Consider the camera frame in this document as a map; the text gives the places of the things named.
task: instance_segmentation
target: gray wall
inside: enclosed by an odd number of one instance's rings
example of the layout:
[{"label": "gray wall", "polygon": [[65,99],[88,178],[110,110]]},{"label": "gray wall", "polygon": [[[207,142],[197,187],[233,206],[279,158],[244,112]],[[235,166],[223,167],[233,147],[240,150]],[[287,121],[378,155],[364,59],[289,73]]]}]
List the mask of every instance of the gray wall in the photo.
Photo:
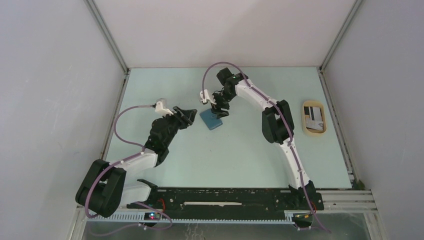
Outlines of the gray wall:
[{"label": "gray wall", "polygon": [[0,239],[65,239],[123,72],[83,0],[0,2]]},{"label": "gray wall", "polygon": [[424,1],[366,0],[326,76],[390,239],[424,228]]}]

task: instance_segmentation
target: blue square object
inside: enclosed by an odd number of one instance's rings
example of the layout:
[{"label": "blue square object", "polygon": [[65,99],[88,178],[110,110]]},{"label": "blue square object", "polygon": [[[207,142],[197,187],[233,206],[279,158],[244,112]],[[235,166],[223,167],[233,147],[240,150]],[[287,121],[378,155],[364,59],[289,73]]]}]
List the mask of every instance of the blue square object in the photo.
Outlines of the blue square object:
[{"label": "blue square object", "polygon": [[209,130],[214,130],[223,124],[223,121],[221,119],[217,119],[217,115],[212,113],[210,108],[201,112],[200,117]]}]

